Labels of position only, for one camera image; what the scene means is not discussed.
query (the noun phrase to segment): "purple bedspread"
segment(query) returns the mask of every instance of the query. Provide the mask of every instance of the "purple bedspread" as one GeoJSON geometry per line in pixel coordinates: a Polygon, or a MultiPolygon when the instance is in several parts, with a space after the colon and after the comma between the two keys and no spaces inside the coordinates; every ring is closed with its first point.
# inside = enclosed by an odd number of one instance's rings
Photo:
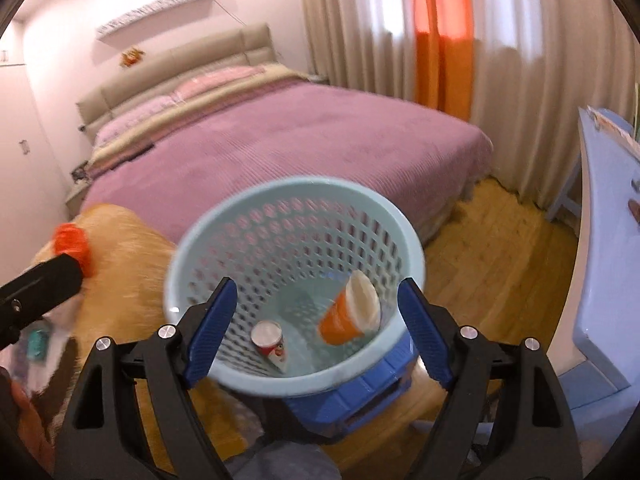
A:
{"type": "Polygon", "coordinates": [[[83,209],[113,203],[178,242],[206,211],[250,186],[296,174],[370,187],[412,224],[489,169],[475,126],[422,106],[299,82],[185,126],[99,177],[83,209]]]}

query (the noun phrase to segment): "light blue plastic basket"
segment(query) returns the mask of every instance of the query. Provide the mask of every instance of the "light blue plastic basket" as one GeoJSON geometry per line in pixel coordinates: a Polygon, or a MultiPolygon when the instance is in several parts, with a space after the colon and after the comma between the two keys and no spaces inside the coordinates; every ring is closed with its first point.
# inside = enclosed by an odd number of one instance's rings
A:
{"type": "Polygon", "coordinates": [[[424,256],[405,216],[366,187],[327,177],[293,177],[248,189],[207,212],[178,245],[164,309],[178,323],[218,281],[238,285],[238,307],[210,377],[238,392],[295,397],[335,388],[380,361],[405,334],[399,282],[424,283],[424,256]],[[316,326],[350,272],[369,276],[381,299],[382,328],[345,345],[326,345],[316,326]],[[256,322],[281,324],[289,369],[254,349],[256,322]]]}

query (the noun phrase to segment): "basket rim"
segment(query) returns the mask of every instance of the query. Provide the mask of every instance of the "basket rim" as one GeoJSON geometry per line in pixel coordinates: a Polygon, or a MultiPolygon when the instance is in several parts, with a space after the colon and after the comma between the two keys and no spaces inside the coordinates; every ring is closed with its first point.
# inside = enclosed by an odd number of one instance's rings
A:
{"type": "MultiPolygon", "coordinates": [[[[169,323],[177,324],[182,317],[180,312],[172,309],[180,308],[178,282],[180,270],[189,256],[192,245],[200,238],[206,228],[228,208],[240,202],[260,195],[266,190],[280,187],[298,186],[299,184],[316,184],[319,186],[337,186],[368,196],[382,205],[398,223],[405,236],[408,247],[407,277],[415,280],[420,288],[424,286],[425,263],[422,245],[414,228],[404,214],[380,193],[355,182],[342,178],[327,176],[292,176],[272,180],[250,187],[237,193],[204,213],[180,240],[172,256],[164,282],[164,302],[162,308],[169,323]]],[[[209,377],[237,392],[259,397],[299,397],[318,394],[331,390],[340,384],[352,380],[373,367],[400,341],[406,332],[402,315],[396,310],[388,325],[381,330],[364,348],[341,363],[325,370],[298,377],[263,377],[240,372],[221,361],[213,361],[209,377]]]]}

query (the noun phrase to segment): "red and white can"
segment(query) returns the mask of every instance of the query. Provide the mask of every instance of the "red and white can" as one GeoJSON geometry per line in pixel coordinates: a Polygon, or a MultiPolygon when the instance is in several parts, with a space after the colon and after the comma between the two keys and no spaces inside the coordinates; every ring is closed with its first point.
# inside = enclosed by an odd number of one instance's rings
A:
{"type": "Polygon", "coordinates": [[[251,330],[251,341],[260,354],[281,371],[287,371],[287,352],[284,348],[282,327],[279,324],[274,321],[259,321],[251,330]]]}

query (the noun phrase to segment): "white curtain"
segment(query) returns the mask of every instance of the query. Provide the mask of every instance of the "white curtain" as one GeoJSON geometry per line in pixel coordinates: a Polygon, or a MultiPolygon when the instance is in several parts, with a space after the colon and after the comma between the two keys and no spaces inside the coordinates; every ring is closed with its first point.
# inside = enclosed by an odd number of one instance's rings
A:
{"type": "Polygon", "coordinates": [[[546,207],[580,151],[578,107],[632,119],[640,48],[612,0],[473,0],[470,122],[494,143],[493,173],[546,207]]]}
{"type": "Polygon", "coordinates": [[[312,66],[336,86],[413,100],[412,0],[302,0],[312,66]]]}

